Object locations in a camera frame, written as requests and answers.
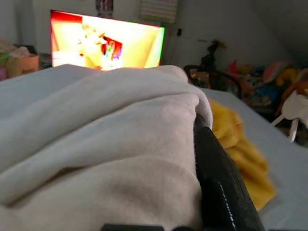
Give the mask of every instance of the bed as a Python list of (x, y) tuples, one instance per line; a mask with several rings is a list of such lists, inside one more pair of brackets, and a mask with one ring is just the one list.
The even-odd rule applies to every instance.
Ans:
[[(99, 71), (62, 65), (0, 82), (0, 121), (96, 72)], [(308, 150), (290, 143), (278, 129), (235, 96), (215, 90), (204, 89), (204, 92), (242, 117), (248, 138), (268, 159), (277, 196), (260, 212), (265, 229), (306, 230)]]

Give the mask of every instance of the television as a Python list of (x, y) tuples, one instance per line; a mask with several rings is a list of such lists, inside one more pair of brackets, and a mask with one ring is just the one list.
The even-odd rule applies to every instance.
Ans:
[(138, 23), (51, 11), (52, 66), (100, 70), (159, 65), (165, 29)]

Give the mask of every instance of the yellow blanket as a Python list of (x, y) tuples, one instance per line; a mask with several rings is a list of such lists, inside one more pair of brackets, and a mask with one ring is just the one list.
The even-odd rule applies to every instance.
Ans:
[(267, 176), (268, 164), (260, 151), (246, 138), (240, 117), (210, 100), (214, 116), (213, 132), (235, 161), (256, 209), (261, 210), (275, 195)]

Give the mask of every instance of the sloped ceiling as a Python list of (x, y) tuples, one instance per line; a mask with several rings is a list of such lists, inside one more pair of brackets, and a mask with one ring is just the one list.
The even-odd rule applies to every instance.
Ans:
[(308, 0), (252, 0), (265, 25), (298, 60), (308, 62)]

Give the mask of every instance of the white plastic chair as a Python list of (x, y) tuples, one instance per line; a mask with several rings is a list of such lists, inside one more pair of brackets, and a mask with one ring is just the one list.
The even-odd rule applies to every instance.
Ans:
[(308, 128), (308, 97), (297, 95), (296, 90), (284, 102), (281, 115), (272, 122), (276, 126), (283, 119), (292, 120), (289, 138), (294, 142), (299, 120)]

